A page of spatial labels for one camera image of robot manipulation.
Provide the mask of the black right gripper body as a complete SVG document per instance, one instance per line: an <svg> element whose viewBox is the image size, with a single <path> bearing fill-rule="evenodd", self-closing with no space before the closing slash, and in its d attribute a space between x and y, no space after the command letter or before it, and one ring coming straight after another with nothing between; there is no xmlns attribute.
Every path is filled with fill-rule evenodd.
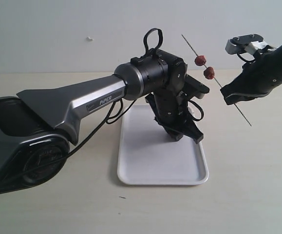
<svg viewBox="0 0 282 234"><path fill-rule="evenodd" d="M254 63L243 69L241 91L244 95L262 98L277 86L277 78L270 73L272 71L272 65L269 61L270 55L271 52L263 54Z"/></svg>

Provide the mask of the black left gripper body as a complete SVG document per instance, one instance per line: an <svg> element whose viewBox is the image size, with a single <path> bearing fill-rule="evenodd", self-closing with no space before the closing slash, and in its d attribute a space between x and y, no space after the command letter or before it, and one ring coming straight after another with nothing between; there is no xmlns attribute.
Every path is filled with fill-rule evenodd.
<svg viewBox="0 0 282 234"><path fill-rule="evenodd" d="M188 101L175 96L170 90L157 89L146 95L145 100L153 110L156 122L162 127L177 127L179 116L192 116L188 110Z"/></svg>

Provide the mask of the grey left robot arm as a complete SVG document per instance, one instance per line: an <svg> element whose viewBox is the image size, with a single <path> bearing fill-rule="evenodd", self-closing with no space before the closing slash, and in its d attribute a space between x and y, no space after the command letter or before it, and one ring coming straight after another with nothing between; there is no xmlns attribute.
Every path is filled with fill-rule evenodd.
<svg viewBox="0 0 282 234"><path fill-rule="evenodd" d="M83 118L123 100L144 97L155 120L175 140L203 139L188 110L209 89L187 74L175 55L150 49L119 65L110 76L54 89L24 90L0 97L0 194L53 178L75 151Z"/></svg>

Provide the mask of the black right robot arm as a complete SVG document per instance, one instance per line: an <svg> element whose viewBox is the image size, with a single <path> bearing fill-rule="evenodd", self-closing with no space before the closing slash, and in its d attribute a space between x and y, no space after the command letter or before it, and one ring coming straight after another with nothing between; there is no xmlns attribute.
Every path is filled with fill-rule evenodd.
<svg viewBox="0 0 282 234"><path fill-rule="evenodd" d="M282 84L282 45L274 47L249 34L229 39L225 50L245 62L242 72L220 89L227 105L263 98Z"/></svg>

